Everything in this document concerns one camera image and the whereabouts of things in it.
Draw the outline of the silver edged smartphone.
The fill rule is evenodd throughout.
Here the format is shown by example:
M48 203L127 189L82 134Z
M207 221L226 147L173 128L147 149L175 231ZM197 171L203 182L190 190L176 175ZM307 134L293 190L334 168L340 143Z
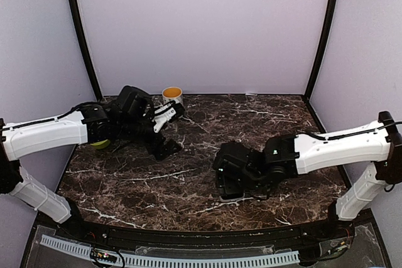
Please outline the silver edged smartphone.
M242 195L240 194L234 194L234 195L228 195L228 196L219 196L219 200L222 203L228 203L228 202L235 202L239 201L245 198L245 194L243 193Z

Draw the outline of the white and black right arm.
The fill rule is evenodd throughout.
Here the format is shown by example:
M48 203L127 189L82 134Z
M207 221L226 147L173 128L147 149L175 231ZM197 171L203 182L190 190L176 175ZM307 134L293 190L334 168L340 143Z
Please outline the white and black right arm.
M223 143L212 168L223 200L242 198L259 189L269 192L288 178L344 164L367 162L360 178L329 207L320 226L334 239L389 185L401 183L401 134L388 111L366 125L325 134L276 136L262 151L235 141Z

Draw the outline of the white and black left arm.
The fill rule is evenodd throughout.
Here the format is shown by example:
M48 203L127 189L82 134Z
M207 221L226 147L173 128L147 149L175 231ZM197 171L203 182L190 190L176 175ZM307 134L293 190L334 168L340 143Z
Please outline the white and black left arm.
M84 240L89 228L81 221L76 204L34 179L20 159L62 146L125 140L144 142L148 153L161 161L181 149L177 142L166 140L161 130L184 111L176 100L156 106L150 94L127 85L108 104L84 102L59 116L23 123L2 122L1 194L20 199L63 225L73 239Z

